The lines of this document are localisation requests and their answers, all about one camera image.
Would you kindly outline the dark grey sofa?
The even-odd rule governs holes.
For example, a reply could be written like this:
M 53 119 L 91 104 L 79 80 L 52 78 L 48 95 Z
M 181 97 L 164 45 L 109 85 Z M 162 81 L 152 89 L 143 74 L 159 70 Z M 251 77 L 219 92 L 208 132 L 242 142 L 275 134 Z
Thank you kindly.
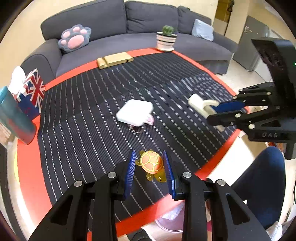
M 141 1 L 91 1 L 65 9 L 43 21 L 44 42 L 22 62 L 25 73 L 37 69 L 44 83 L 97 58 L 154 48 L 165 25 L 177 35 L 174 49 L 215 74 L 225 74 L 238 45 L 220 33 L 213 40 L 192 35 L 194 22 L 210 25 L 210 18 L 185 6 Z M 72 27 L 89 27 L 89 43 L 66 53 L 58 42 Z

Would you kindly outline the grey pink paw cushion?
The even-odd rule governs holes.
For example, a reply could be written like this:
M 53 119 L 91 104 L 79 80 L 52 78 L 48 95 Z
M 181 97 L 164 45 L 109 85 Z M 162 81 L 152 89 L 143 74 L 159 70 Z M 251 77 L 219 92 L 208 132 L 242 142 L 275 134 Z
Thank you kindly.
M 63 31 L 58 46 L 64 53 L 78 50 L 88 45 L 91 32 L 92 29 L 89 27 L 83 27 L 81 24 L 74 25 Z

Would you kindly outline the orange turtle keychain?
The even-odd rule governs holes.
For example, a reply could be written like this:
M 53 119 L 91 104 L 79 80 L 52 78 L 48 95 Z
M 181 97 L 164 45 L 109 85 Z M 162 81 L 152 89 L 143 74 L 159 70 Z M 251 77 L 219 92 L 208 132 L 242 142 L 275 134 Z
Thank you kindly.
M 167 179 L 164 162 L 160 154 L 153 150 L 141 150 L 139 154 L 140 158 L 135 163 L 145 171 L 147 180 L 152 181 L 155 179 L 159 183 L 165 183 Z

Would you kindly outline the person right leg blue trousers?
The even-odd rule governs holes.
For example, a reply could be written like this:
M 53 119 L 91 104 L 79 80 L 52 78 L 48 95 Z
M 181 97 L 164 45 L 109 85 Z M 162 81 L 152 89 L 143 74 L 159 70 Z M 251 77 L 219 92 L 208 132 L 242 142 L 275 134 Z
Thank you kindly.
M 285 198 L 285 161 L 276 147 L 263 150 L 231 188 L 267 229 L 280 219 Z

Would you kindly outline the pink translucent trash bin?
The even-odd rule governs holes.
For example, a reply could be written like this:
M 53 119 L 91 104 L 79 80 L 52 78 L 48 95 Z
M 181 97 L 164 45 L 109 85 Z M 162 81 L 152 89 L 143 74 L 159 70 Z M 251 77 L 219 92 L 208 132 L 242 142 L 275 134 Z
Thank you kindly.
M 168 232 L 182 232 L 184 225 L 185 203 L 181 202 L 171 211 L 155 220 L 156 224 Z

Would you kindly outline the union jack tissue box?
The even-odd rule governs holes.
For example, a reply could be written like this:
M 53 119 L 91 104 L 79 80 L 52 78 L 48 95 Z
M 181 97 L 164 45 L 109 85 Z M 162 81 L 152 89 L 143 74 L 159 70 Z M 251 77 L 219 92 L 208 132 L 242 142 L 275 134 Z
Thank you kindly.
M 8 89 L 19 108 L 30 120 L 40 115 L 45 85 L 43 85 L 43 80 L 37 68 L 26 75 L 22 67 L 16 66 L 11 75 Z

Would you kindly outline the teal thermos tumbler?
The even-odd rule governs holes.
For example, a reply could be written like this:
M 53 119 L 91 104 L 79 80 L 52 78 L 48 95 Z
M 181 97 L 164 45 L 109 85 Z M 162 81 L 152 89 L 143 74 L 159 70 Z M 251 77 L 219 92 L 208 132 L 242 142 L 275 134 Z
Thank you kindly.
M 25 145 L 35 137 L 36 125 L 22 112 L 6 86 L 1 88 L 1 123 Z

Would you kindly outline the grey metal cabinet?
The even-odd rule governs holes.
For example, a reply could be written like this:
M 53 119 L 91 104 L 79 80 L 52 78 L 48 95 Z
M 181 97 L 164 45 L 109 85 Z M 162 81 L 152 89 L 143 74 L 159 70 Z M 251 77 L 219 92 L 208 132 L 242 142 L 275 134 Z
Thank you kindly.
M 261 37 L 282 39 L 279 34 L 271 30 L 266 24 L 251 16 L 247 16 L 237 51 L 233 55 L 233 60 L 239 63 L 247 71 L 254 71 L 259 60 L 259 53 L 251 40 Z

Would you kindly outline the white square box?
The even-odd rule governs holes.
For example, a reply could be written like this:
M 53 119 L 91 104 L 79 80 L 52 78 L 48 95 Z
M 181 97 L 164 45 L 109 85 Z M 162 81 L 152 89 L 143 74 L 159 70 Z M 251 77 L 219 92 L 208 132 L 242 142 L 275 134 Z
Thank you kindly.
M 122 123 L 131 126 L 142 126 L 144 124 L 153 125 L 154 117 L 152 111 L 153 104 L 148 101 L 130 99 L 116 113 L 116 118 Z

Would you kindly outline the light blue cushion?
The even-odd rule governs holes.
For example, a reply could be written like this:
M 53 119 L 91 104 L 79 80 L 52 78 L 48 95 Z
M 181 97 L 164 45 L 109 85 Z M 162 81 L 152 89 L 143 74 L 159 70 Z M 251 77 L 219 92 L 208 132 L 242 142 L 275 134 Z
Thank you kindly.
M 194 37 L 202 38 L 212 42 L 214 40 L 213 32 L 214 28 L 211 25 L 196 19 L 194 21 L 191 34 Z

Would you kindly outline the potted cactus striped pot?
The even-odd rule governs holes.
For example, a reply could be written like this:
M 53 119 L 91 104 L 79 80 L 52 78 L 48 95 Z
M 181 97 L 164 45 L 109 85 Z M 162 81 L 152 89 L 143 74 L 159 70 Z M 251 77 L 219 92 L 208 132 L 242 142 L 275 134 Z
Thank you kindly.
M 163 26 L 161 32 L 157 32 L 157 45 L 156 48 L 159 51 L 171 52 L 174 51 L 174 44 L 176 42 L 177 35 L 174 34 L 174 28 L 172 26 Z

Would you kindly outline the white adhesive wall hook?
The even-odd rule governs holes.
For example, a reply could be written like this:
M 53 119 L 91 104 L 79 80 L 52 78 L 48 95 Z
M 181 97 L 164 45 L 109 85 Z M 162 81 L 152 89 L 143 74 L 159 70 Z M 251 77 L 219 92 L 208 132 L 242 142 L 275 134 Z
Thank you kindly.
M 214 109 L 214 107 L 218 107 L 220 102 L 213 99 L 204 100 L 199 95 L 193 94 L 188 99 L 188 104 L 204 118 L 207 118 L 210 115 L 217 114 L 217 111 Z

